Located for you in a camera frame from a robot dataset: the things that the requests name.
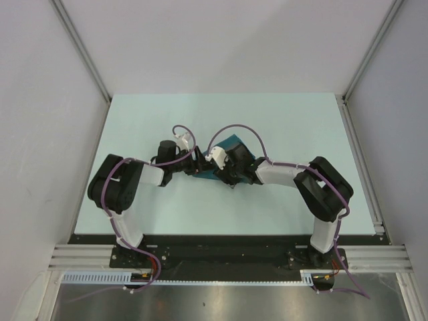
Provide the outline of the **teal satin napkin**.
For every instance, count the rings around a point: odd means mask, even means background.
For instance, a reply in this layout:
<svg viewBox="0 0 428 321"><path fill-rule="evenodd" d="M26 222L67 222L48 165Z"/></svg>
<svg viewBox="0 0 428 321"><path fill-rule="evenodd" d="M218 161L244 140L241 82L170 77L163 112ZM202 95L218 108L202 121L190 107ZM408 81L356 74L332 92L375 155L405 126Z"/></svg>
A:
<svg viewBox="0 0 428 321"><path fill-rule="evenodd" d="M220 146L221 148L223 148L226 152L227 149L231 148L234 144L236 143L243 143L243 141L235 134L231 135L230 137L226 138L225 140L222 140L218 145L216 146ZM254 174L255 174L255 165L256 165L257 159L255 158L255 163L254 163ZM218 169L217 165L214 162L209 163L209 170L207 172L201 173L201 174L196 174L193 175L193 177L198 178L198 179L211 179L211 180L218 180L213 172Z"/></svg>

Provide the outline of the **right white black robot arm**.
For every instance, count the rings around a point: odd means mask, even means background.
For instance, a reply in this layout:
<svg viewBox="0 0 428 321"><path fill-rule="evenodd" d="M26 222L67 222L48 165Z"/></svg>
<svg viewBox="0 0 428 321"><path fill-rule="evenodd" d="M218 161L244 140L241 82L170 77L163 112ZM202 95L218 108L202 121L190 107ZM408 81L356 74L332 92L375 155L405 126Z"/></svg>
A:
<svg viewBox="0 0 428 321"><path fill-rule="evenodd" d="M227 150L213 147L205 159L214 164L213 174L230 187L247 183L296 188L314 216L308 260L315 268L332 261L339 221L349 212L354 190L326 158L317 156L308 164L275 163L265 156L255 158L238 142Z"/></svg>

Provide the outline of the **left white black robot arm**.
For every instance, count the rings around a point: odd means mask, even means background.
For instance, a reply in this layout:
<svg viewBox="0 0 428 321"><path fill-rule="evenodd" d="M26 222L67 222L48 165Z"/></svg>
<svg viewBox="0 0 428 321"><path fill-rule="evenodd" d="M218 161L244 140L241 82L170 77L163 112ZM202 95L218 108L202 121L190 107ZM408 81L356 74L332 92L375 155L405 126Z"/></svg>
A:
<svg viewBox="0 0 428 321"><path fill-rule="evenodd" d="M90 181L88 198L105 211L117 244L126 248L125 260L138 268L148 259L147 250L140 246L144 235L138 214L132 208L139 186L164 187L174 173L196 175L212 169L198 146L189 150L182 142L163 140L151 163L108 154Z"/></svg>

